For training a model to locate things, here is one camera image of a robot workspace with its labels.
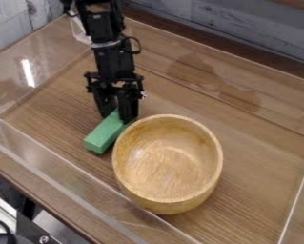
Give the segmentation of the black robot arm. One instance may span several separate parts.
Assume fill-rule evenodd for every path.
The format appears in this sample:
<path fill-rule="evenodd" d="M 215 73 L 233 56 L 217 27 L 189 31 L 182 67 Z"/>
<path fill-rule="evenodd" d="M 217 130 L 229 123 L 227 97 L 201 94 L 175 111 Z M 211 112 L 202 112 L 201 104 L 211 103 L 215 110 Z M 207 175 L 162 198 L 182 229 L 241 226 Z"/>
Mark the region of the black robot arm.
<path fill-rule="evenodd" d="M 142 53 L 138 38 L 125 34 L 121 0 L 61 0 L 65 14 L 78 17 L 85 34 L 91 38 L 91 50 L 98 70 L 87 71 L 87 90 L 97 100 L 99 113 L 107 117 L 119 111 L 123 123 L 139 115 L 139 100 L 145 97 L 145 77 L 135 72 L 134 56 Z"/>

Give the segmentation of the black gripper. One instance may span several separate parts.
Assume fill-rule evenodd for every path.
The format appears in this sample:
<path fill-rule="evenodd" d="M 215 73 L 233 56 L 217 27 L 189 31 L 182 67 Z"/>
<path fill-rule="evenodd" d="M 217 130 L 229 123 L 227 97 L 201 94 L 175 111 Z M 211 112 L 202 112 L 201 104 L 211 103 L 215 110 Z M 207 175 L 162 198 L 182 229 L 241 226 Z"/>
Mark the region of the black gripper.
<path fill-rule="evenodd" d="M 123 122 L 131 122 L 139 114 L 139 99 L 145 97 L 145 77 L 135 72 L 134 56 L 142 53 L 139 40 L 127 35 L 113 39 L 94 38 L 98 70 L 86 73 L 89 92 L 94 94 L 102 117 L 118 108 Z"/>

